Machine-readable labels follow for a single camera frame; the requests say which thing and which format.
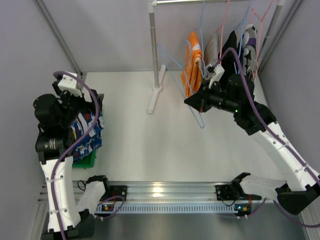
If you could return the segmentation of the blue patterned trousers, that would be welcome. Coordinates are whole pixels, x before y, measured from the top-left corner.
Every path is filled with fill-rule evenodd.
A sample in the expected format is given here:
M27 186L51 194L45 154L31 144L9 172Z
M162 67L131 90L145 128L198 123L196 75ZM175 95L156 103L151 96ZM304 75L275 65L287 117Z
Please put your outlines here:
M97 122L92 130L73 148L74 164L80 162L82 159L89 156L94 150L102 146L102 131L105 128L102 116L103 114L100 112ZM78 114L71 125L71 129L76 140L88 131L94 122L94 119L95 114L93 112Z

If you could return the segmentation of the orange white trousers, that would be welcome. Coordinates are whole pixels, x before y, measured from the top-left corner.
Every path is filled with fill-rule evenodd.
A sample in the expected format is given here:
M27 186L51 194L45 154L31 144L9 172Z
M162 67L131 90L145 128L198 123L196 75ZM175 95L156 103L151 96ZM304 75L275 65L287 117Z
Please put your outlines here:
M200 41L197 33L193 31L187 39L185 66L180 75L187 98L196 93L202 84L202 57Z

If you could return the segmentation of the light blue wire hanger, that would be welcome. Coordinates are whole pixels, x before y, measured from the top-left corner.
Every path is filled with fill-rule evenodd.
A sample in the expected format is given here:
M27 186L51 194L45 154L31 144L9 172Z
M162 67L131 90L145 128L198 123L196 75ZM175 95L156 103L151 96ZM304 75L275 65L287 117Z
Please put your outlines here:
M174 64L178 67L179 70L182 70L182 73L185 74L185 70L183 69L183 65L181 65L166 49L165 47L161 44L158 43L157 45L158 48L158 53L160 58L163 60L163 63L165 65L165 67L167 68L167 71L169 72L170 76L172 77L178 91L180 92L181 97L183 98L183 100L185 100L187 98L185 90L183 90L183 82L182 80L178 80L178 78L176 76L174 76L174 71L169 67L169 62L167 60L167 58L169 58L170 60L172 60L174 62ZM192 113L194 120L196 121L197 125L199 126L200 129L204 129L205 128L205 122L204 119L202 117L202 114L195 110L194 108L192 108L189 105L186 105L189 109L189 111Z

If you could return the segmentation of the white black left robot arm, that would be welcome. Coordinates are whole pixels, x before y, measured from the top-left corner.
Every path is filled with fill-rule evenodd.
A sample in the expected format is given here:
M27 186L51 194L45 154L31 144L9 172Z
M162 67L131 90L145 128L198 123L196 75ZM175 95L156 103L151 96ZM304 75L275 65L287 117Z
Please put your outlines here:
M91 176L80 200L76 200L71 173L75 161L102 145L104 95L91 89L91 100L87 101L81 89L66 88L60 80L53 88L55 94L43 94L33 102L39 130L35 150L49 204L48 226L41 238L87 239L94 235L94 214L99 202L110 194L110 183L105 175Z

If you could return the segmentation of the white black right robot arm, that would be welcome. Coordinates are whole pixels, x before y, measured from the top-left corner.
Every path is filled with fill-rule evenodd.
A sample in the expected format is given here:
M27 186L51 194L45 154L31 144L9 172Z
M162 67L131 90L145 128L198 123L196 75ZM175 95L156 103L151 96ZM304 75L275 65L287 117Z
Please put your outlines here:
M243 172L221 189L222 200L228 193L233 200L253 195L298 215L320 196L320 174L296 152L271 110L254 100L254 89L246 76L233 74L225 87L217 81L202 83L184 103L201 113L211 108L232 113L235 123L264 149L282 174L283 179L276 180Z

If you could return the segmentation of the black trousers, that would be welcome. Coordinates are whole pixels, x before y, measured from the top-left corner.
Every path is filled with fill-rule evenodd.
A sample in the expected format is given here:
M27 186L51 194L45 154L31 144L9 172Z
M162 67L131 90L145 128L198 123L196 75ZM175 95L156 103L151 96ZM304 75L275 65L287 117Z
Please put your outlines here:
M223 45L222 53L224 53L228 48L232 48L236 52L238 52L237 35L236 35L234 30L230 33L227 41ZM224 74L222 75L221 79L219 80L219 83L220 83L221 86L223 86L223 85L225 85L227 83L228 78L231 75L238 73L239 68L238 68L238 65L236 63L235 56L231 51L229 51L225 55L225 57L222 59L220 64L224 68Z

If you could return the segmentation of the beige grey trousers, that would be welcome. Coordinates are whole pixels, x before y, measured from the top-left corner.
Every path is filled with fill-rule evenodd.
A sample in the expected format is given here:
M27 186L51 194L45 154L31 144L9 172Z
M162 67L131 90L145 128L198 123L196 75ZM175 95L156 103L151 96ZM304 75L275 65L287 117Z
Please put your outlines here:
M210 68L216 64L219 59L219 35L217 32L214 32L208 44L204 49L204 63L205 63L205 73L208 75L210 73Z

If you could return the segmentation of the purple camouflage trousers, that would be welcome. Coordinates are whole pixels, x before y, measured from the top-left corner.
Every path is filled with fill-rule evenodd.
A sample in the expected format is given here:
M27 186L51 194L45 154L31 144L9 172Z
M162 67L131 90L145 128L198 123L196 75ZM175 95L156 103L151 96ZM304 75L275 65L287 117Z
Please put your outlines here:
M249 79L252 79L256 71L257 56L257 28L251 23L245 27L242 37L240 59L242 71Z

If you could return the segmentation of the green plastic bin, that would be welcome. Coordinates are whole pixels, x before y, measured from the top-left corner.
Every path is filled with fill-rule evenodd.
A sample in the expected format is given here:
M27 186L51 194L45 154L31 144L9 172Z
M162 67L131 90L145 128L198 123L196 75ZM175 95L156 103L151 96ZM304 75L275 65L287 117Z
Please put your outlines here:
M97 149L95 149L90 155L83 158L78 163L73 162L73 167L74 168L92 168L94 166L94 162L95 162L96 151L97 151Z

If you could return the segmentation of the metal clothes rack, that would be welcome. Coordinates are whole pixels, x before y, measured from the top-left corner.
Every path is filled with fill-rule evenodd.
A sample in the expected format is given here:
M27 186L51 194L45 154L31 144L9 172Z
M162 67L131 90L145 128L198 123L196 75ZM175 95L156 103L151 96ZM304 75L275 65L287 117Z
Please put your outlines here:
M162 81L164 79L165 71L168 69L164 64L159 67L158 64L158 50L157 50L157 38L156 38L156 21L155 21L155 7L160 5L186 5L186 4L202 4L206 3L205 0L148 0L148 14L149 14L149 24L150 24L150 36L151 36L151 48L152 48L152 66L154 75L154 86L152 87L152 95L150 102L147 107L147 113L152 114L156 106L158 99L158 94L162 91ZM282 7L284 6L284 0L277 0L272 19L270 21L266 36L264 38L264 43L259 49L262 51L265 47L268 39L274 31L274 27L278 21Z

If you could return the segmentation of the aluminium mounting rail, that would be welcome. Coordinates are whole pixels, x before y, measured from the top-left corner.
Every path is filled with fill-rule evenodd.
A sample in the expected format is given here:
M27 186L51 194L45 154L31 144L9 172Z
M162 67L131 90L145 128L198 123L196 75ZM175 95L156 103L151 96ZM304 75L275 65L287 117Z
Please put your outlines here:
M101 201L122 196L126 202L173 203L246 201L236 196L230 182L111 182Z

